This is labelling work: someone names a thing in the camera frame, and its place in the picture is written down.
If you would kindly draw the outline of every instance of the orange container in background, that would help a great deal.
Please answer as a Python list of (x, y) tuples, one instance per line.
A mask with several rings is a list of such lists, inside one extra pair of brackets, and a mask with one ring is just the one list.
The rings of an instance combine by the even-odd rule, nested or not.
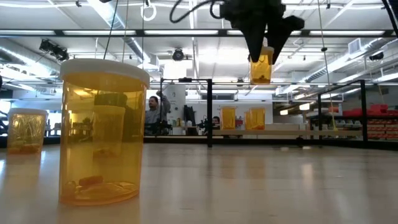
[(73, 59), (63, 79), (59, 201), (103, 205), (139, 193), (147, 72)]
[(235, 129), (235, 107), (225, 106), (221, 108), (221, 129)]
[(255, 85), (266, 85), (271, 82), (272, 56), (274, 48), (262, 47), (258, 62), (250, 60), (250, 82)]
[(266, 109), (251, 108), (250, 122), (252, 130), (264, 130), (266, 128)]
[(250, 118), (250, 111), (244, 112), (244, 129), (251, 130), (251, 118)]
[(45, 110), (11, 108), (8, 112), (8, 154), (40, 153), (43, 148)]

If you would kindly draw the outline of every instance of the floor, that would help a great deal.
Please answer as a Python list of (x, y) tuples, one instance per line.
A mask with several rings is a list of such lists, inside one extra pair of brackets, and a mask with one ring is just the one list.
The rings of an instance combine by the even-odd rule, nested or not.
[(23, 223), (397, 223), (398, 153), (348, 148), (146, 144), (141, 194), (58, 204), (59, 147), (0, 153), (0, 219)]

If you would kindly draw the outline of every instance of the white lid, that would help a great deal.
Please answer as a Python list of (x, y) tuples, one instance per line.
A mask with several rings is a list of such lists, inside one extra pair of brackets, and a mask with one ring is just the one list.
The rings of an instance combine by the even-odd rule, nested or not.
[(39, 110), (39, 109), (30, 109), (30, 108), (11, 108), (8, 111), (8, 117), (12, 114), (37, 114), (37, 115), (48, 115), (47, 111)]
[(149, 74), (143, 69), (126, 63), (111, 60), (78, 58), (61, 64), (60, 78), (64, 75), (80, 72), (105, 72), (136, 78), (149, 87)]

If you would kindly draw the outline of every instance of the translucent orange container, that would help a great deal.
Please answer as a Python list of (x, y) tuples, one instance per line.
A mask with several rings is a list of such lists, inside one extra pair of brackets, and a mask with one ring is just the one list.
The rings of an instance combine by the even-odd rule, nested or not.
[(251, 130), (251, 118), (250, 118), (250, 111), (244, 112), (244, 129)]
[(235, 129), (235, 107), (225, 106), (221, 108), (221, 129)]
[(8, 112), (8, 154), (40, 153), (43, 148), (45, 110), (11, 108)]
[(108, 60), (62, 63), (59, 201), (103, 205), (139, 193), (149, 75)]
[(264, 130), (266, 128), (266, 109), (251, 108), (250, 119), (252, 130)]
[(271, 82), (272, 55), (274, 48), (262, 47), (258, 62), (250, 61), (250, 81), (255, 85), (266, 85)]

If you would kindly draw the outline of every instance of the man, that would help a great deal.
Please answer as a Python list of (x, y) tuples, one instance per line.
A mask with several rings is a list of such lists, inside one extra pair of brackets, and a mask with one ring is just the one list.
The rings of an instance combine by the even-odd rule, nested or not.
[[(160, 90), (156, 92), (156, 95), (160, 96)], [(156, 96), (149, 98), (149, 110), (145, 112), (145, 124), (154, 124), (160, 121), (160, 112), (162, 113), (162, 120), (167, 121), (167, 113), (170, 111), (170, 102), (165, 95), (162, 95), (162, 111), (160, 111), (159, 100)]]

